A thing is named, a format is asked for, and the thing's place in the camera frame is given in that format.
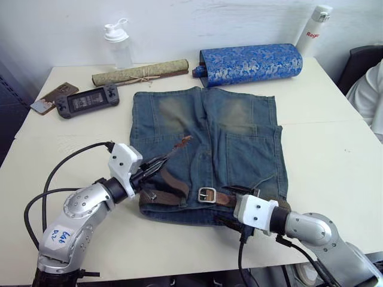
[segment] handwritten label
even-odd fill
[[[45,246],[51,250],[57,250],[65,247],[71,241],[73,230],[64,226],[57,225],[50,233],[50,239],[46,241]]]

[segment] blue brocade cylinder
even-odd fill
[[[294,77],[302,57],[292,44],[254,45],[201,50],[193,76],[204,87]]]

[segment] denim pocket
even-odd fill
[[[229,185],[253,188],[277,174],[271,136],[226,135]]]
[[[132,145],[142,154],[145,162],[153,157],[168,153],[175,144],[181,142],[184,136],[184,134],[177,134],[132,139]],[[187,149],[187,146],[180,148],[166,163],[166,168],[172,176],[189,185],[190,161]],[[153,180],[158,184],[163,184],[163,180],[159,174],[155,175]]]

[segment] white wall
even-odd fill
[[[133,61],[296,42],[317,4],[334,8],[317,59],[337,80],[350,48],[383,41],[382,0],[0,0],[0,60],[36,95],[52,66],[111,63],[103,25],[127,17]]]

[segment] white bottle cap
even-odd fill
[[[126,19],[120,19],[117,24],[106,24],[105,25],[105,39],[111,43],[122,42],[128,39],[128,34],[121,27],[123,24],[127,22]]]
[[[311,15],[311,19],[316,22],[325,22],[330,18],[333,7],[327,5],[318,5]]]

